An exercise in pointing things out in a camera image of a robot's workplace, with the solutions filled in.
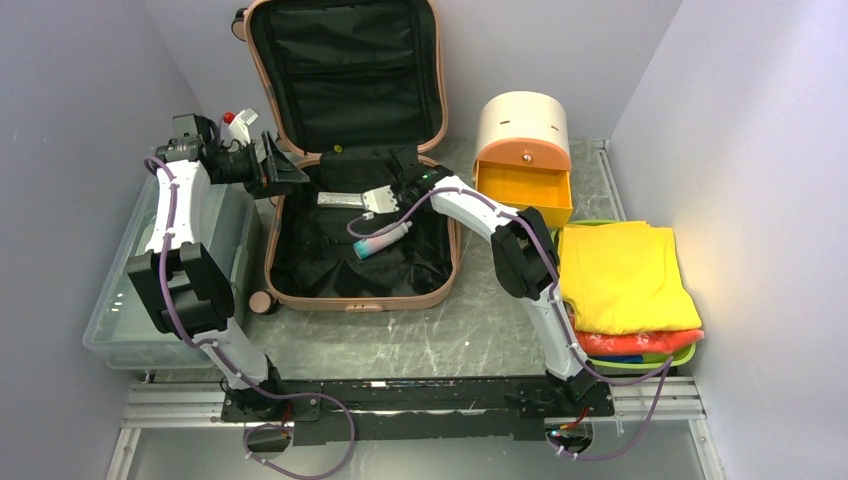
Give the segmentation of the white cosmetic box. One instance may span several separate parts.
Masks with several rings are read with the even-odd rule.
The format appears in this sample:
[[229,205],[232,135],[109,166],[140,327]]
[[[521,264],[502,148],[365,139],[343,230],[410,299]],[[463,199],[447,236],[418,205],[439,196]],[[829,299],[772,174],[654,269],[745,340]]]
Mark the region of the white cosmetic box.
[[365,209],[363,196],[358,193],[319,192],[316,205],[321,208]]

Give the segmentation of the pastel cosmetic tube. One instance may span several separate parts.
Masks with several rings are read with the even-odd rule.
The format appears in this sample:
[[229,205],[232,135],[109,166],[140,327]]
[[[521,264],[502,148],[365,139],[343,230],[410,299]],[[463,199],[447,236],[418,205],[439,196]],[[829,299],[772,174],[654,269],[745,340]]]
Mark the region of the pastel cosmetic tube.
[[412,222],[406,221],[382,235],[358,240],[353,244],[354,253],[361,260],[369,258],[401,240],[411,226]]

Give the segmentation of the pink hard-shell suitcase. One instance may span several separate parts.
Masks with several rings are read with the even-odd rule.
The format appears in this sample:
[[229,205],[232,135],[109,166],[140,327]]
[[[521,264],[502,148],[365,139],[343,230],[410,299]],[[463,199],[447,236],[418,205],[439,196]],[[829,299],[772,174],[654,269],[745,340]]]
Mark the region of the pink hard-shell suitcase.
[[[387,162],[428,152],[448,109],[439,22],[427,1],[255,1],[232,21],[247,44],[277,128],[310,182],[278,198],[263,273],[272,297],[302,311],[420,310],[442,301],[459,269],[459,224],[427,207],[409,232],[359,259],[354,209],[319,192],[393,184]],[[336,154],[335,145],[343,151]]]

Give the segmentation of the cream orange drawer cabinet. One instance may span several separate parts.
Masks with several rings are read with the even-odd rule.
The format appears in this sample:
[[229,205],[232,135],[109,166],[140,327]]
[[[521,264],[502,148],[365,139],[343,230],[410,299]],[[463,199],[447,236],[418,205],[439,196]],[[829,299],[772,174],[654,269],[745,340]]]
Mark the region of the cream orange drawer cabinet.
[[555,98],[510,91],[483,107],[476,138],[476,190],[517,209],[533,207],[550,229],[573,213],[566,111]]

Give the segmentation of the yellow cloth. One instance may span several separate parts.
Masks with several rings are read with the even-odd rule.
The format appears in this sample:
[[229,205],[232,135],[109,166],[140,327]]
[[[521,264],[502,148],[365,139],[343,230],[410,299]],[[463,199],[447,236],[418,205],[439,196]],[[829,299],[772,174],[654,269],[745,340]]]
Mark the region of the yellow cloth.
[[618,336],[702,327],[671,228],[645,221],[570,224],[559,247],[559,283],[577,330]]

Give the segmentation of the red white tie-dye cloth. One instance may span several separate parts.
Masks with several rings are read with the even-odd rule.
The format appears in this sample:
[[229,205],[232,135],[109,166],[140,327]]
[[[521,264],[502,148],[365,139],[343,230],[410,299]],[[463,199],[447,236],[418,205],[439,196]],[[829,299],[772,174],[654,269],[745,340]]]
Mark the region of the red white tie-dye cloth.
[[579,345],[590,357],[672,354],[705,337],[701,328],[663,330],[664,324],[638,316],[569,314]]

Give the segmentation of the blue towel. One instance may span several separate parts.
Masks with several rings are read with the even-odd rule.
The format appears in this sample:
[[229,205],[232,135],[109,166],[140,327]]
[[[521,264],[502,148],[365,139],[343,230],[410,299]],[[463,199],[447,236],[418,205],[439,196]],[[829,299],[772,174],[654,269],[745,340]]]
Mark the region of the blue towel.
[[625,356],[599,356],[596,358],[600,362],[616,363],[616,364],[641,364],[643,362],[642,355],[625,355]]

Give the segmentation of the lime green plastic tray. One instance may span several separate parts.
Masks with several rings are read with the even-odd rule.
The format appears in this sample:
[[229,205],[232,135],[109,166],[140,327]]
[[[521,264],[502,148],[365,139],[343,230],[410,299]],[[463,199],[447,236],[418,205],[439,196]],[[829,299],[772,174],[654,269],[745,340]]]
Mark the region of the lime green plastic tray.
[[694,357],[703,324],[683,285],[671,228],[586,220],[553,237],[568,317],[590,361],[652,370]]

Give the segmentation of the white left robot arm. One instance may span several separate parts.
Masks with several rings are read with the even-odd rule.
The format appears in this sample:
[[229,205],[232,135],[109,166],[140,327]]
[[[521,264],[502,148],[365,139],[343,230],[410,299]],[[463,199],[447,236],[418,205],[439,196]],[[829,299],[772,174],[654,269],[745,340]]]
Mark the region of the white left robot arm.
[[269,132],[252,134],[257,118],[252,108],[218,120],[174,117],[173,137],[144,161],[158,182],[156,220],[126,272],[154,327],[206,354],[224,373],[232,400],[272,420],[285,411],[288,394],[268,356],[237,324],[230,281],[200,237],[211,186],[240,184],[264,199],[309,180]]

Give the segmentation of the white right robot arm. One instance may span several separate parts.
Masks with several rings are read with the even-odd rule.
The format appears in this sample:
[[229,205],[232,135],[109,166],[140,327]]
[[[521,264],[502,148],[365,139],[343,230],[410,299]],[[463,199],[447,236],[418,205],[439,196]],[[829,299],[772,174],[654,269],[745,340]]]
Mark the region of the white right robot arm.
[[488,242],[500,286],[523,305],[542,344],[553,406],[564,415],[578,413],[588,404],[595,381],[585,372],[587,354],[568,319],[558,256],[542,214],[533,207],[501,204],[450,169],[428,165],[413,153],[398,153],[387,164],[395,176],[390,190],[406,217],[427,207]]

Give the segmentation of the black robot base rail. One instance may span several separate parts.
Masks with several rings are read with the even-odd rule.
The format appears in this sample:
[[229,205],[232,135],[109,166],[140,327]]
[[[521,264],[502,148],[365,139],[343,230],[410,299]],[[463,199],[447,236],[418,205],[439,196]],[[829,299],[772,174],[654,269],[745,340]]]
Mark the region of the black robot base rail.
[[227,393],[227,426],[285,423],[296,446],[358,441],[510,437],[537,441],[560,423],[611,417],[609,386],[596,383],[576,404],[546,375],[287,380],[284,400],[250,410]]

